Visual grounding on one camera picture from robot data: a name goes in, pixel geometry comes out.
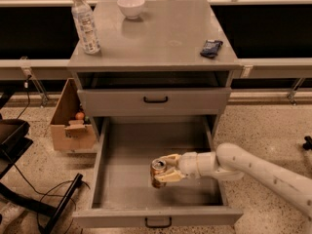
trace brown box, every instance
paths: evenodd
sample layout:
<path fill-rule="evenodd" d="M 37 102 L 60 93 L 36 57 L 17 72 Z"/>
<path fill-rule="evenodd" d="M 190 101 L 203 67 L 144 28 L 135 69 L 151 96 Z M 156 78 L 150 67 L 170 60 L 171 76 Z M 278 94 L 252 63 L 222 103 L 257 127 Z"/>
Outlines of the brown box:
<path fill-rule="evenodd" d="M 68 79 L 61 92 L 56 111 L 52 117 L 50 128 L 54 150 L 88 150 L 92 149 L 97 141 L 91 124 L 69 126 L 69 121 L 75 120 L 79 111 L 80 100 L 77 96 L 77 87 L 74 79 Z"/>

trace floor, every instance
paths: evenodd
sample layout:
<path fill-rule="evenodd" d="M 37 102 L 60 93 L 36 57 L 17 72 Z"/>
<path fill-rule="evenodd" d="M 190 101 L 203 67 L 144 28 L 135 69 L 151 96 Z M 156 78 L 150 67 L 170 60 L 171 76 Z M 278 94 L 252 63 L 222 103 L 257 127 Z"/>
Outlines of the floor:
<path fill-rule="evenodd" d="M 28 137 L 34 143 L 19 159 L 17 165 L 25 177 L 40 192 L 47 192 L 64 181 L 72 180 L 77 173 L 91 184 L 95 154 L 59 153 L 53 149 L 49 123 L 55 108 L 33 105 L 20 117 L 30 124 Z M 22 107 L 4 107 L 0 110 L 5 119 L 16 118 Z M 292 106 L 289 104 L 230 104 L 222 115 L 214 138 L 214 145 L 232 142 L 252 154 L 304 176 L 312 177 L 311 152 L 304 152 L 304 137 L 312 131 L 312 103 Z M 41 199 L 12 168 L 1 180 L 14 191 Z M 83 229 L 74 221 L 71 214 L 75 206 L 70 203 L 54 228 L 53 233 L 215 233 L 215 234 L 295 234 L 303 233 L 305 217 L 291 205 L 273 194 L 248 175 L 238 181 L 224 182 L 229 206 L 244 211 L 234 226 L 187 226 L 168 229 L 113 228 Z M 53 194 L 62 194 L 66 185 Z M 74 194 L 76 210 L 88 208 L 90 190 L 86 185 Z M 55 204 L 59 198 L 46 197 L 44 202 Z M 46 218 L 40 216 L 44 225 Z M 36 213 L 26 211 L 6 233 L 39 233 Z"/>

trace drawer handle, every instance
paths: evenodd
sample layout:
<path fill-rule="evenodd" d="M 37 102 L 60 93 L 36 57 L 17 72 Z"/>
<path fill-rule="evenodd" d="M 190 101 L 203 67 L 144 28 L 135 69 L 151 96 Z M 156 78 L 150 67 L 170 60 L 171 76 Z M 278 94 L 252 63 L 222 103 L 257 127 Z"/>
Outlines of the drawer handle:
<path fill-rule="evenodd" d="M 147 228 L 151 228 L 151 229 L 163 229 L 163 228 L 169 228 L 170 226 L 172 226 L 173 224 L 173 220 L 171 217 L 169 217 L 169 223 L 166 225 L 149 225 L 148 224 L 148 219 L 147 217 L 145 218 L 145 226 Z"/>
<path fill-rule="evenodd" d="M 166 103 L 169 100 L 168 97 L 160 100 L 148 99 L 148 97 L 144 97 L 143 99 L 145 103 Z"/>

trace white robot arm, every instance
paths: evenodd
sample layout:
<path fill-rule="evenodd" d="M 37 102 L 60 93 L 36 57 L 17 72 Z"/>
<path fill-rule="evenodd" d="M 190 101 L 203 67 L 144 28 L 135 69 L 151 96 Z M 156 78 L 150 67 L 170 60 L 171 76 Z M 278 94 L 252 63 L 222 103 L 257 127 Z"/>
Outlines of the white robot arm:
<path fill-rule="evenodd" d="M 240 179 L 246 173 L 298 208 L 311 223 L 312 179 L 255 157 L 235 144 L 221 144 L 216 152 L 173 154 L 157 161 L 168 168 L 153 176 L 154 181 L 163 186 L 167 182 L 202 176 L 220 180 Z"/>

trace gray cabinet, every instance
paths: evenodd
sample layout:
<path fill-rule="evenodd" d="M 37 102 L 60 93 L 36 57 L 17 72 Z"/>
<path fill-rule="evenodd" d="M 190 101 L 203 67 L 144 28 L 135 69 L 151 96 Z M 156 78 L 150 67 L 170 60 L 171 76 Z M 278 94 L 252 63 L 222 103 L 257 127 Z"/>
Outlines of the gray cabinet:
<path fill-rule="evenodd" d="M 86 227 L 234 224 L 242 215 L 213 178 L 155 189 L 153 159 L 214 151 L 213 136 L 240 66 L 207 1 L 146 1 L 138 20 L 114 1 L 95 9 L 101 52 L 77 47 L 68 69 L 98 135 L 90 207 L 74 213 Z M 223 46 L 199 53 L 206 39 Z"/>

